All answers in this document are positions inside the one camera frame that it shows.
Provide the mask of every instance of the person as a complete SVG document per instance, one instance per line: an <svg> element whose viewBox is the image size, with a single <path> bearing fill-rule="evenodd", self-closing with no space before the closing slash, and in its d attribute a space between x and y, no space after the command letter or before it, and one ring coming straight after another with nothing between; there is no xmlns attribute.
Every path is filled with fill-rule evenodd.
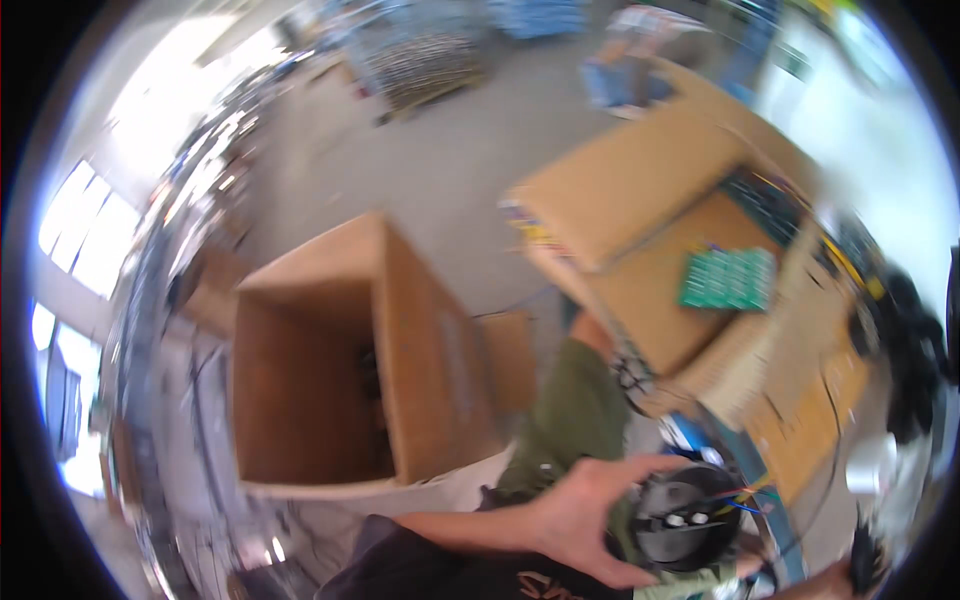
<svg viewBox="0 0 960 600"><path fill-rule="evenodd" d="M687 460L624 457L629 409L608 367L613 350L604 327L581 311L479 510L368 516L350 564L320 597L659 599L759 570L757 552L684 575L634 564L628 491Z"/></svg>
<svg viewBox="0 0 960 600"><path fill-rule="evenodd" d="M616 12L607 31L607 42L584 63L582 72L594 104L627 119L639 118L651 100L666 95L666 85L651 77L650 57L698 69L716 44L715 34L700 21L652 6ZM661 89L652 93L656 83Z"/></svg>

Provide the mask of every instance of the concrete floor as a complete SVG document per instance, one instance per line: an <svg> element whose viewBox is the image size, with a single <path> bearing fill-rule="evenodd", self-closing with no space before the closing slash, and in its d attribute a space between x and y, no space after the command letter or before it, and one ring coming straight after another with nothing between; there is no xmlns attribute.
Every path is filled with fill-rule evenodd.
<svg viewBox="0 0 960 600"><path fill-rule="evenodd" d="M491 71L486 82L417 110L407 121L379 128L372 125L382 111L375 98L356 100L336 73L314 83L296 74L257 133L252 185L263 209L241 252L254 263L265 264L367 210L386 210L469 313L518 305L531 313L542 376L563 335L559 298L551 290L538 294L548 282L511 252L516 239L496 202L520 178L618 123L588 109L576 68L599 47L611 10L609 0L590 5L590 30L580 36L523 43L495 37L489 44ZM770 93L758 98L761 106L769 104L765 98ZM820 92L807 92L806 97L809 102L823 100ZM804 112L798 108L797 114ZM810 109L805 118L811 114L816 111ZM806 129L798 119L794 117L793 129L803 141L809 136L804 137ZM849 163L832 162L830 168L846 173L844 165ZM862 176L845 181L851 178L863 181ZM858 200L860 206L873 205L868 194ZM428 486L387 497L289 504L251 499L235 480L224 427L226 389L217 368L219 358L202 370L200 394L193 395L186 386L183 353L197 348L198 360L203 360L216 344L189 340L186 331L167 342L167 401L158 408L163 415L156 422L162 428L157 432L159 444L172 457L160 470L168 484L168 503L180 517L181 552L205 594L216 595L213 590L221 590L228 570L237 563L228 551L231 538L244 555L239 562L246 564L259 560L264 540L276 536L288 556L304 560L308 570L324 581L343 564L363 515L471 510L479 499L477 488L492 483L509 456L497 455ZM227 348L217 351L223 354L215 356L226 358ZM878 378L868 396L883 397L883 384ZM200 403L204 416L200 427L192 402ZM850 441L877 430L878 414L871 405L856 415L856 424L845 432L843 455ZM212 479L198 458L198 435L207 438ZM652 451L660 445L650 421L636 420L628 437L632 451ZM801 531L809 526L828 471L829 463L792 507L792 520ZM812 571L839 556L849 543L855 499L846 493L841 473L826 508L804 538ZM220 513L228 516L228 522L218 518Z"/></svg>

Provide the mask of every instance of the hand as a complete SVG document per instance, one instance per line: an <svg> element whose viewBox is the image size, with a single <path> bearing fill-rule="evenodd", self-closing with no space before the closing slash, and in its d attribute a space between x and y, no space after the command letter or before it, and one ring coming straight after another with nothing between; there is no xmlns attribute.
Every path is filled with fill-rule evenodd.
<svg viewBox="0 0 960 600"><path fill-rule="evenodd" d="M571 566L611 588L642 588L659 582L604 547L610 508L634 483L651 473L687 465L680 456L639 455L607 462L584 458L549 492L524 505L530 549Z"/></svg>

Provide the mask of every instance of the window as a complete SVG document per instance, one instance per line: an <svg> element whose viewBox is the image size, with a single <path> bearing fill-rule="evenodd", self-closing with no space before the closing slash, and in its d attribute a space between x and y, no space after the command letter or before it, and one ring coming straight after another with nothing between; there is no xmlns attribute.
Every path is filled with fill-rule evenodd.
<svg viewBox="0 0 960 600"><path fill-rule="evenodd" d="M34 306L33 337L40 412L63 480L77 492L103 495L101 436L89 430L101 348L41 304Z"/></svg>
<svg viewBox="0 0 960 600"><path fill-rule="evenodd" d="M109 298L139 220L139 213L81 161L54 196L37 242L54 264Z"/></svg>

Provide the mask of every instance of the black round device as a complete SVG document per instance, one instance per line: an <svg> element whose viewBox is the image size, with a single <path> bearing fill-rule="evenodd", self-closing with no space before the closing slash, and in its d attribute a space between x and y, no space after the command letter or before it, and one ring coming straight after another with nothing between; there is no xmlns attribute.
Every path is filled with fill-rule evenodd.
<svg viewBox="0 0 960 600"><path fill-rule="evenodd" d="M742 488L726 470L693 463L647 479L634 506L641 566L685 573L717 563L740 529L739 508L718 515L718 494Z"/></svg>

